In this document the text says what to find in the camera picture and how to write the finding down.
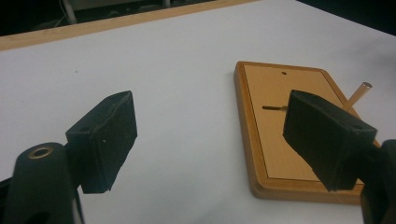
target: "wooden dowel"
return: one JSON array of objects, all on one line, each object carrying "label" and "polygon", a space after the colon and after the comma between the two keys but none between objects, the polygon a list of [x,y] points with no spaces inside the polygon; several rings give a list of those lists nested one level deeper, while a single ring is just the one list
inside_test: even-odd
[{"label": "wooden dowel", "polygon": [[358,100],[373,86],[368,82],[363,82],[358,89],[352,94],[348,101],[344,104],[343,109],[347,112]]}]

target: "wooden board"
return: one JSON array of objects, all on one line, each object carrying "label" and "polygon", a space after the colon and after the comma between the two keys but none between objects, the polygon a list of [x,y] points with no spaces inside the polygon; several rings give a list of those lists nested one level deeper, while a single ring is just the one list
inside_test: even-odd
[{"label": "wooden board", "polygon": [[[259,198],[322,203],[360,203],[363,184],[328,192],[309,165],[283,138],[284,111],[264,105],[287,105],[291,90],[307,91],[340,107],[347,98],[321,69],[239,62],[235,67],[239,116],[252,193]],[[349,112],[359,117],[352,108]]]}]

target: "screw hole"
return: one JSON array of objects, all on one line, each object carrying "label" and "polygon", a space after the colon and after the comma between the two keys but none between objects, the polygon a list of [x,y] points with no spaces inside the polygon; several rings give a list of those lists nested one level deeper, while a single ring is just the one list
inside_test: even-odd
[{"label": "screw hole", "polygon": [[53,151],[52,147],[35,148],[29,153],[29,159],[36,160],[48,156]]}]

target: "wooden table edge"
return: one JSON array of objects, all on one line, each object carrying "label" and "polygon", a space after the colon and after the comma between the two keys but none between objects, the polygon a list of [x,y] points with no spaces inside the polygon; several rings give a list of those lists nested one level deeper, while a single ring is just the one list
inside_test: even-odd
[{"label": "wooden table edge", "polygon": [[192,13],[207,11],[222,7],[231,7],[256,0],[217,0],[201,4],[194,4],[184,7],[172,7],[163,10],[150,11],[129,16],[112,19],[91,21],[68,25],[47,30],[33,31],[17,35],[0,36],[0,51],[7,49],[17,49],[51,41],[62,40],[80,35],[88,35],[106,30],[135,25],[148,21],[158,21]]}]

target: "clamp jaw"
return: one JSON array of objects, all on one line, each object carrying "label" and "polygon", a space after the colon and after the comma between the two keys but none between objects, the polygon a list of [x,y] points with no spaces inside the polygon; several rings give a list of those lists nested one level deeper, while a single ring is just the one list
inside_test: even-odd
[{"label": "clamp jaw", "polygon": [[66,132],[31,147],[0,182],[0,223],[84,223],[77,188],[111,190],[137,137],[130,91],[107,97]]},{"label": "clamp jaw", "polygon": [[291,91],[283,135],[328,191],[364,183],[364,223],[396,220],[396,140],[373,144],[376,129],[325,99]]}]

